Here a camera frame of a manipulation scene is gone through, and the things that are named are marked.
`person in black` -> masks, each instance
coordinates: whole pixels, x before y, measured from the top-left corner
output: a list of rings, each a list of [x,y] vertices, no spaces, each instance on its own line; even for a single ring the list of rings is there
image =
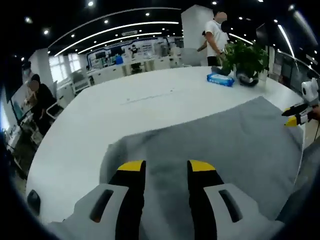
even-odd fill
[[[46,110],[57,100],[53,97],[49,88],[40,82],[38,74],[32,76],[29,88],[33,92],[33,96],[36,100],[36,104],[31,110],[33,113],[32,117],[39,128],[39,132],[44,136],[51,126],[51,118],[47,115]]]

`cable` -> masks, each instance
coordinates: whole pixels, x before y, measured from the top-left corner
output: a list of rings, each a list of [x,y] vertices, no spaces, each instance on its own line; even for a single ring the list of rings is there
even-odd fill
[[[319,127],[320,127],[320,121],[319,121],[318,128],[317,128],[317,130],[316,130],[316,134],[315,134],[315,137],[314,137],[314,140],[313,140],[313,141],[315,141],[315,140],[317,139]]]

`white t-shirt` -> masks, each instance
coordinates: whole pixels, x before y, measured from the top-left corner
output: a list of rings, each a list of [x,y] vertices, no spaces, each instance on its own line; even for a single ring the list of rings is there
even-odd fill
[[[213,39],[215,41],[216,46],[220,51],[223,51],[225,49],[225,46],[229,40],[228,34],[223,32],[221,30],[221,24],[217,23],[215,20],[210,20],[205,24],[204,27],[205,33],[210,32],[213,35]],[[218,54],[215,50],[210,46],[209,43],[207,43],[206,47],[207,51],[207,57],[215,57]]]

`man in white shirt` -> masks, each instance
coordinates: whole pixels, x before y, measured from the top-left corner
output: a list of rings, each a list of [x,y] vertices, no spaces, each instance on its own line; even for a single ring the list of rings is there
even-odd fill
[[[220,66],[218,57],[224,58],[224,49],[229,40],[228,35],[221,30],[221,24],[228,18],[224,12],[218,12],[215,18],[205,24],[206,42],[198,49],[207,49],[208,66]]]

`blue package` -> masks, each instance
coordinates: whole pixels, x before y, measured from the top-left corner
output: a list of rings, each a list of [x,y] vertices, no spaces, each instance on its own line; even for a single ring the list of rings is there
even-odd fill
[[[207,75],[206,80],[209,83],[220,84],[220,85],[227,86],[227,87],[232,87],[232,85],[235,82],[235,80],[232,77],[220,75],[215,72]]]

